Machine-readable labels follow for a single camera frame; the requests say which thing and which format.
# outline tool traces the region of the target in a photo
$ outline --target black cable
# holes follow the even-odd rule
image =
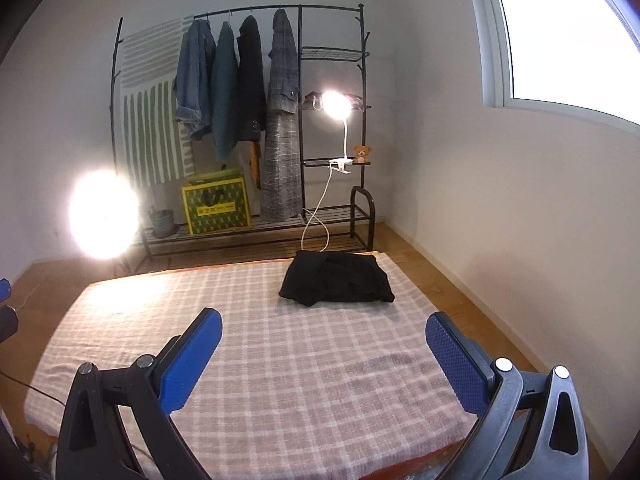
[[[44,469],[46,469],[46,471],[51,471],[51,462],[53,462],[53,459],[56,457],[57,454],[58,454],[58,449],[56,448],[56,450],[53,453],[51,453],[49,458],[47,458],[47,461],[44,463]]]
[[[66,408],[66,404],[64,402],[62,402],[60,399],[55,398],[54,396],[50,396],[49,394],[46,394],[45,392],[43,392],[42,390],[37,389],[35,386],[31,386],[30,384],[27,383],[23,383],[22,381],[19,381],[18,379],[11,377],[11,375],[7,375],[5,374],[2,370],[0,370],[0,375],[4,375],[7,379],[13,381],[14,383],[18,383],[21,384],[22,386],[25,386],[27,388],[30,388],[31,390],[38,392],[41,395],[44,395],[45,397],[49,397],[49,399],[55,400],[56,402],[59,402],[60,404],[62,404],[62,406],[64,406]],[[142,453],[144,456],[146,456],[149,460],[151,460],[151,462],[153,462],[154,464],[156,463],[154,461],[154,459],[151,457],[151,455],[146,452],[144,449],[136,446],[135,444],[131,444],[131,447],[133,449],[137,449],[140,453]],[[53,460],[53,457],[55,457],[55,455],[58,453],[58,451],[56,450],[53,455],[51,455],[51,457],[49,457],[49,460],[47,460],[47,463],[50,460]]]
[[[131,444],[131,447],[133,449],[137,449],[140,453],[142,453],[144,456],[146,456],[149,460],[151,460],[151,462],[153,462],[154,464],[156,463],[156,461],[151,458],[151,455],[149,455],[149,453],[147,453],[144,449],[139,448],[138,446],[136,446],[135,444]]]
[[[60,399],[57,399],[54,396],[50,396],[49,394],[46,394],[42,390],[37,389],[35,386],[31,386],[30,384],[23,383],[22,381],[19,381],[18,379],[14,378],[14,377],[11,377],[11,375],[5,374],[2,370],[0,370],[0,375],[4,375],[10,381],[13,381],[14,383],[21,384],[22,386],[25,386],[27,388],[30,388],[31,390],[33,390],[35,392],[38,392],[39,394],[44,395],[45,397],[49,397],[49,399],[55,400],[56,402],[62,404],[62,406],[66,407],[66,404],[64,402],[62,402]]]

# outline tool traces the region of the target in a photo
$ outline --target folded black shirt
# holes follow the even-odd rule
[[[396,299],[375,256],[331,251],[298,251],[280,295],[305,306],[316,301],[391,303]]]

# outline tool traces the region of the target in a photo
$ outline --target white wall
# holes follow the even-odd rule
[[[16,180],[22,169],[14,164],[12,147],[0,134],[0,279],[13,281],[31,263],[28,234],[18,221]]]
[[[378,209],[384,214],[391,188],[390,147],[394,134],[392,101],[394,88],[393,13],[388,0],[45,0],[21,31],[0,66],[0,146],[2,160],[11,163],[14,178],[11,193],[17,199],[14,224],[28,234],[26,261],[75,254],[78,251],[68,230],[68,200],[73,186],[86,172],[110,168],[111,142],[109,92],[111,53],[120,16],[125,17],[124,35],[143,28],[208,10],[265,4],[331,4],[357,7],[365,4],[367,29],[371,30],[369,49],[369,142],[374,165],[368,171],[367,187],[372,190]],[[237,32],[247,14],[234,16]],[[265,54],[271,46],[273,11],[255,12],[260,23]],[[359,28],[354,14],[336,11],[309,12],[305,15],[306,44],[328,44],[359,48]],[[296,27],[295,10],[289,13]],[[214,36],[222,18],[211,20]],[[355,93],[359,72],[355,65],[336,67],[310,62],[303,81],[303,92],[336,86]],[[342,139],[341,125],[308,120],[308,156],[337,156]],[[359,120],[350,129],[350,145],[359,144]],[[196,158],[207,160],[204,150],[210,144],[196,144]],[[201,164],[198,171],[214,168]],[[326,181],[326,168],[310,170],[308,203],[315,205]],[[332,179],[325,205],[346,203],[354,178]],[[8,181],[0,182],[0,194],[8,193]],[[155,190],[156,200],[180,209],[179,184]],[[0,242],[18,244],[15,225],[0,231]],[[24,266],[15,265],[17,272]]]
[[[640,139],[483,107],[472,0],[402,2],[399,86],[417,99],[400,108],[392,223],[534,362],[568,366],[612,466],[640,428]]]

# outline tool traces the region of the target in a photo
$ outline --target window frame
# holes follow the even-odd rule
[[[625,19],[631,16],[631,29],[638,29],[638,18],[625,0],[613,0],[618,4]],[[512,108],[544,112],[562,116],[573,116],[593,123],[606,124],[640,136],[640,124],[591,108],[583,108],[565,103],[538,101],[513,97],[513,66],[511,45],[508,37],[502,0],[473,0],[482,65],[482,97],[487,107]]]

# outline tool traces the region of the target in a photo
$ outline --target black jacket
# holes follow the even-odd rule
[[[396,299],[375,256],[331,251],[298,251],[280,295],[305,306],[316,301],[391,303]]]
[[[238,140],[260,140],[260,131],[265,129],[267,99],[260,32],[253,16],[248,16],[240,27],[238,52]]]

